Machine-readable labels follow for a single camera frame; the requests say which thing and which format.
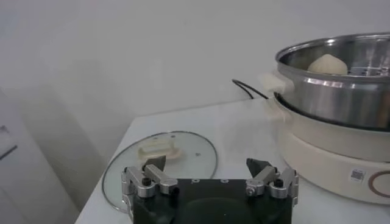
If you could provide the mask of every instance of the table surface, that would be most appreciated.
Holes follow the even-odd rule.
[[[191,131],[208,138],[218,153],[215,178],[249,178],[246,158],[267,160],[279,169],[286,167],[272,137],[263,99],[214,105],[136,118],[124,135],[114,156],[133,142],[166,131]],[[76,224],[131,223],[127,214],[113,209],[96,185]],[[299,204],[293,223],[388,224],[390,207],[344,198],[300,180]]]

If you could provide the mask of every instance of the white wall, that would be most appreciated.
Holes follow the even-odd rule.
[[[0,2],[0,86],[81,207],[135,116],[245,99],[275,53],[390,30],[388,0]]]

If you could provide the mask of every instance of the white door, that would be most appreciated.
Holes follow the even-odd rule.
[[[79,212],[0,93],[0,223],[70,224]]]

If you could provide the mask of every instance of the black cable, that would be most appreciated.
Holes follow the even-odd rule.
[[[251,99],[253,99],[254,97],[253,97],[253,96],[251,95],[251,93],[249,93],[248,90],[245,89],[244,87],[246,87],[246,88],[252,90],[253,92],[259,94],[259,96],[261,96],[262,98],[268,100],[268,96],[262,94],[261,92],[259,92],[259,90],[257,90],[257,89],[255,89],[255,88],[251,87],[250,85],[248,85],[248,84],[246,84],[246,83],[243,83],[243,82],[241,82],[241,81],[239,81],[239,80],[237,80],[237,79],[232,79],[232,82],[233,82],[234,84],[236,84],[237,86],[239,86],[241,89],[243,89],[246,93],[248,93],[248,95],[250,96]]]
[[[235,79],[232,79],[232,82],[234,83],[234,84],[236,84],[238,87],[240,87],[242,90],[244,90],[246,93],[248,93],[248,95],[249,95],[249,97],[251,98],[251,99],[254,99],[254,97],[251,95],[251,93],[247,90],[247,89],[245,89],[243,86],[241,86],[238,82],[238,80],[235,80]]]

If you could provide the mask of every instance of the screw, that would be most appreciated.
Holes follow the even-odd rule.
[[[144,177],[142,178],[142,185],[143,186],[150,186],[152,184],[152,179],[150,179],[149,177]]]
[[[253,195],[255,195],[255,189],[253,189],[252,187],[247,187],[247,188],[245,189],[245,192],[246,192],[246,194],[247,194],[248,196],[253,196]]]

